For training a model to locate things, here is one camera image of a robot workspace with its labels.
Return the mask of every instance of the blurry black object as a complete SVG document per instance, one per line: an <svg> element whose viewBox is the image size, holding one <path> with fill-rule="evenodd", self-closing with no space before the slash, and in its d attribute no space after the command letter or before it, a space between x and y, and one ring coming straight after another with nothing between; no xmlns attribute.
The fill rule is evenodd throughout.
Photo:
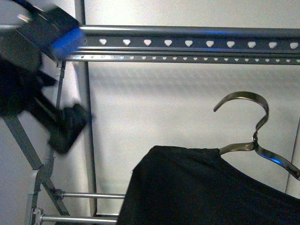
<svg viewBox="0 0 300 225"><path fill-rule="evenodd" d="M0 41L0 117L30 112L50 132L50 146L67 153L90 117L79 104L59 110L43 95L42 88L56 80L39 70L41 54L62 61L84 35L79 22L57 6L44 12L26 0L13 1L27 9L31 19Z"/></svg>
<svg viewBox="0 0 300 225"><path fill-rule="evenodd" d="M62 110L55 108L42 93L43 87L55 83L55 79L40 70L33 73L0 57L0 117L30 112L50 132L50 146L64 154L90 117L79 104Z"/></svg>

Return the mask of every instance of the vertical metal pole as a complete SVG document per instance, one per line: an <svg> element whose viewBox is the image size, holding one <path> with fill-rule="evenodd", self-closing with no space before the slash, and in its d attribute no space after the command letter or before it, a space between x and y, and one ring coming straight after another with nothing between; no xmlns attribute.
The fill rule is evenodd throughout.
<svg viewBox="0 0 300 225"><path fill-rule="evenodd" d="M38 170L32 172L30 178L30 187L27 195L27 205L25 213L24 225L34 225L35 215L32 214L32 210L37 207L38 193L40 191L41 183L38 179Z"/></svg>
<svg viewBox="0 0 300 225"><path fill-rule="evenodd" d="M78 0L75 1L75 16L76 19L82 24L86 24L85 20L85 6L84 6L84 0ZM82 71L84 72L84 78L85 78L85 91L86 91L86 107L89 111L90 118L92 118L91 115L91 105L90 105L90 78L89 78L89 63L88 62L81 62L79 63L79 66L81 67ZM96 169L95 169L95 157L94 157L94 142L93 142L93 128L92 123L89 123L89 130L88 130L88 138L90 141L89 148L90 148L90 158L91 158L91 169L92 169L92 189L91 192L95 193L97 191L96 187ZM97 201L96 199L92 200L92 204L94 207L94 213L97 212Z"/></svg>
<svg viewBox="0 0 300 225"><path fill-rule="evenodd" d="M297 134L295 138L294 151L292 153L292 164L296 167L300 166L300 119L298 122ZM295 189L299 190L299 181L296 180L291 174L288 175L285 193L295 196Z"/></svg>
<svg viewBox="0 0 300 225"><path fill-rule="evenodd" d="M65 69L66 69L66 62L59 62L57 65L57 70L58 70L58 76L59 78L59 83L58 83L58 87L57 90L54 91L54 93L57 93L56 96L54 96L53 100L56 102L56 108L59 109L60 108L60 99L61 99L61 92L62 92L62 83L63 83L63 79L65 77ZM45 166L47 167L48 171L47 171L47 175L49 177L51 177L52 172L53 172L53 166L54 166L54 150L47 145L46 146L46 151L45 151L45 162L44 162Z"/></svg>

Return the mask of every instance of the heart-shaped hole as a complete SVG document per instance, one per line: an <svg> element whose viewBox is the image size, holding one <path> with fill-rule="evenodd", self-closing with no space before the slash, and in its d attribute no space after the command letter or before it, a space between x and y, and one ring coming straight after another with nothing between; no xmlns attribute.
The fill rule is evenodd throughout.
<svg viewBox="0 0 300 225"><path fill-rule="evenodd" d="M186 43L186 46L187 46L187 47L190 47L190 46L193 44L193 41L191 41L191 40L186 40L185 43Z"/></svg>
<svg viewBox="0 0 300 225"><path fill-rule="evenodd" d="M227 41L227 46L228 46L229 48L232 48L234 45L235 45L235 42L234 42L234 41Z"/></svg>
<svg viewBox="0 0 300 225"><path fill-rule="evenodd" d="M213 41L207 41L207 42L206 42L206 45L207 45L209 48L211 48L211 47L214 45L214 43L215 43L215 42L213 42Z"/></svg>
<svg viewBox="0 0 300 225"><path fill-rule="evenodd" d="M248 42L248 47L249 47L249 48L254 48L255 45L256 45L256 42L255 42L255 41L249 41L249 42Z"/></svg>
<svg viewBox="0 0 300 225"><path fill-rule="evenodd" d="M166 45L166 46L169 47L171 44L172 44L172 41L171 41L171 40L165 40L165 45Z"/></svg>
<svg viewBox="0 0 300 225"><path fill-rule="evenodd" d="M107 43L107 40L106 39L99 39L99 42L102 44L102 45L105 45Z"/></svg>
<svg viewBox="0 0 300 225"><path fill-rule="evenodd" d="M145 45L149 46L152 43L152 41L149 39L145 39L144 43L145 43Z"/></svg>
<svg viewBox="0 0 300 225"><path fill-rule="evenodd" d="M128 46L129 44L130 44L130 40L129 39L124 39L123 40L123 43L126 45L126 46Z"/></svg>
<svg viewBox="0 0 300 225"><path fill-rule="evenodd" d="M276 46L277 46L277 42L270 42L270 43L269 43L270 49L273 49L273 48L275 48Z"/></svg>
<svg viewBox="0 0 300 225"><path fill-rule="evenodd" d="M290 43L291 49L295 49L295 48L297 48L298 46L299 46L299 43L298 43L298 42L292 42L292 43Z"/></svg>

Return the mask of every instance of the metal bar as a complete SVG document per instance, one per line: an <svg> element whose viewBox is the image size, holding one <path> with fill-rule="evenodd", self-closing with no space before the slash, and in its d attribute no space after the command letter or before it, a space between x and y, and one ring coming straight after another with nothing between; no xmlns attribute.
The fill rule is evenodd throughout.
<svg viewBox="0 0 300 225"><path fill-rule="evenodd" d="M107 198L107 199L124 199L125 195L119 194L98 194L98 193L72 193L65 192L62 197L72 197L72 198Z"/></svg>
<svg viewBox="0 0 300 225"><path fill-rule="evenodd" d="M69 216L69 212L64 204L64 202L57 198L54 194L53 194L53 190L55 190L55 186L52 183L50 177L48 176L40 176L41 179L41 183L43 184L47 194L49 195L49 197L51 198L53 204L55 205L57 211L64 216Z"/></svg>
<svg viewBox="0 0 300 225"><path fill-rule="evenodd" d="M32 214L32 211L34 208L37 207L38 193L40 191L40 187L41 187L41 183L39 182L38 179L38 170L34 170L30 178L30 187L27 195L24 225L35 224L35 215Z"/></svg>
<svg viewBox="0 0 300 225"><path fill-rule="evenodd" d="M66 61L61 62L61 66L58 68L60 71L60 79L58 83L58 89L57 89L57 98L56 98L56 108L60 108L60 99L61 99L61 91L62 91L62 83L63 79L65 77L65 69L66 69Z"/></svg>
<svg viewBox="0 0 300 225"><path fill-rule="evenodd" d="M42 222L87 223L87 224L116 224L117 219L97 217L68 217L43 215Z"/></svg>
<svg viewBox="0 0 300 225"><path fill-rule="evenodd" d="M284 58L279 56L262 57L261 55L250 57L239 56L155 56L155 55L73 55L68 61L90 62L169 62L169 63L215 63L215 64L252 64L252 65L300 65L298 58Z"/></svg>
<svg viewBox="0 0 300 225"><path fill-rule="evenodd" d="M92 118L92 110L91 110L91 102L90 102L90 76L89 76L89 63L84 62L82 66L84 70L84 75L85 75L85 88L86 88L86 100L87 100L87 109L90 115L90 118ZM93 124L90 121L88 123L89 126L89 132L88 132L88 140L89 140L89 149L90 149L90 158L91 158L91 170L92 170L92 192L97 191L97 186L96 186L96 166L95 166L95 152L94 152L94 137L93 137ZM97 201L94 199L93 202L94 206L94 212L96 213L97 211Z"/></svg>
<svg viewBox="0 0 300 225"><path fill-rule="evenodd" d="M257 57L257 58L300 58L299 54L284 54L284 53L240 53L235 52L234 55L232 52L210 52L210 51L181 51L179 49L175 49L174 51L128 51L128 50L78 50L73 52L73 54L67 57L67 61L71 61L73 56L81 56L81 55L141 55L141 56L203 56L203 57Z"/></svg>
<svg viewBox="0 0 300 225"><path fill-rule="evenodd" d="M298 122L298 127L297 127L297 133L296 133L296 138L295 138L295 144L294 144L294 149L292 152L292 160L291 163L295 166L300 166L300 119ZM294 178L292 175L289 173L288 178L287 178L287 183L285 187L285 193L289 195L294 195L295 194L295 189L296 185L295 183L298 183L298 181L294 181Z"/></svg>
<svg viewBox="0 0 300 225"><path fill-rule="evenodd" d="M19 119L17 117L6 117L3 118L3 120L17 141L32 169L37 170L43 166Z"/></svg>
<svg viewBox="0 0 300 225"><path fill-rule="evenodd" d="M102 25L85 25L81 29L87 36L300 38L300 29Z"/></svg>

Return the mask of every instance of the horizontal metal rod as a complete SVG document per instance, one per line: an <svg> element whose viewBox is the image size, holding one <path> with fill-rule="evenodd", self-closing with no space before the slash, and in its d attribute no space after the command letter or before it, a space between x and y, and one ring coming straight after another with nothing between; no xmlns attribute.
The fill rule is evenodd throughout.
<svg viewBox="0 0 300 225"><path fill-rule="evenodd" d="M142 56L213 56L213 57L255 57L255 58L299 58L299 54L289 53L251 53L251 52L185 52L185 51L87 51L78 50L72 53L72 55L142 55Z"/></svg>
<svg viewBox="0 0 300 225"><path fill-rule="evenodd" d="M125 195L120 194L98 194L98 193L72 193L65 192L62 197L72 197L72 198L108 198L108 199L124 199Z"/></svg>
<svg viewBox="0 0 300 225"><path fill-rule="evenodd" d="M103 25L85 25L81 29L87 36L300 38L300 29Z"/></svg>
<svg viewBox="0 0 300 225"><path fill-rule="evenodd" d="M86 223L86 224L116 224L114 218L97 217L70 217L70 216L49 216L43 215L42 222L64 222L64 223Z"/></svg>

